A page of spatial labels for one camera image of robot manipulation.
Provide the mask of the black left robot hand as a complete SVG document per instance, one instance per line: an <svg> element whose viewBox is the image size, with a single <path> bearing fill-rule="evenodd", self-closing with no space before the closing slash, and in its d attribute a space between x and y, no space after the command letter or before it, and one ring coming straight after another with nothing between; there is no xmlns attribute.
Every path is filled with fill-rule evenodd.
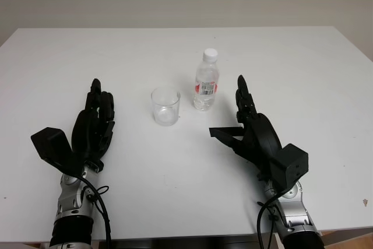
<svg viewBox="0 0 373 249"><path fill-rule="evenodd" d="M80 162L99 173L104 168L101 158L107 152L114 121L114 98L102 91L95 78L87 93L85 108L78 114L72 131L72 152Z"/></svg>

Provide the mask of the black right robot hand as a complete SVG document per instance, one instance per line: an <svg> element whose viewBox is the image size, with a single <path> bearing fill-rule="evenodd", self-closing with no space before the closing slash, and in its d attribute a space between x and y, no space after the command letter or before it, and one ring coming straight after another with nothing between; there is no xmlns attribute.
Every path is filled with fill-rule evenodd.
<svg viewBox="0 0 373 249"><path fill-rule="evenodd" d="M217 138L259 170L258 179L272 178L270 158L281 149L281 143L269 119L257 112L254 100L242 75L237 80L235 93L238 111L237 121L242 127L210 128L210 136Z"/></svg>

